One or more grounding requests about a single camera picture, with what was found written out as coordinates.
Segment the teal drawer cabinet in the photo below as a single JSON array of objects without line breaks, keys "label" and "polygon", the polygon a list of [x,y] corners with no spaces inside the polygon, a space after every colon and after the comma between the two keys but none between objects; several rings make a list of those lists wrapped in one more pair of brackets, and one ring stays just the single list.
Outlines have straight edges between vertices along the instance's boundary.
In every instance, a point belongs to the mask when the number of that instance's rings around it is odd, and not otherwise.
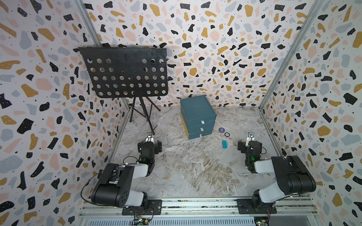
[{"label": "teal drawer cabinet", "polygon": [[188,140],[213,133],[216,112],[206,95],[182,99],[180,104],[182,122]]}]

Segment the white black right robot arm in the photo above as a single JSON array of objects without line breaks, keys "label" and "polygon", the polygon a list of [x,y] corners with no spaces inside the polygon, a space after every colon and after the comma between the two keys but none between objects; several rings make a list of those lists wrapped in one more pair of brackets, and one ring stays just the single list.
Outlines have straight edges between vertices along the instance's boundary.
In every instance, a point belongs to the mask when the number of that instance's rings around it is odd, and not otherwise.
[{"label": "white black right robot arm", "polygon": [[262,143],[258,141],[238,142],[238,150],[245,154],[245,166],[251,173],[273,173],[276,178],[270,186],[254,192],[251,199],[253,208],[273,205],[288,196],[316,190],[315,179],[298,156],[273,156],[262,160],[262,149]]}]

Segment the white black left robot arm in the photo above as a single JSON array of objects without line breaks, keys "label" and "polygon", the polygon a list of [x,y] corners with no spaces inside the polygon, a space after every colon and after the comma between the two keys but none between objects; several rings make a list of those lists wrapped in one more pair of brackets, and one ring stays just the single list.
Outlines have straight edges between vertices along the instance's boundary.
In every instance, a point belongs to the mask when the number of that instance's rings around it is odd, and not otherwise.
[{"label": "white black left robot arm", "polygon": [[138,143],[140,154],[135,163],[109,163],[92,191],[92,204],[113,207],[130,207],[144,212],[149,207],[145,192],[131,189],[132,181],[149,176],[155,167],[155,155],[162,152],[161,141],[144,141]]}]

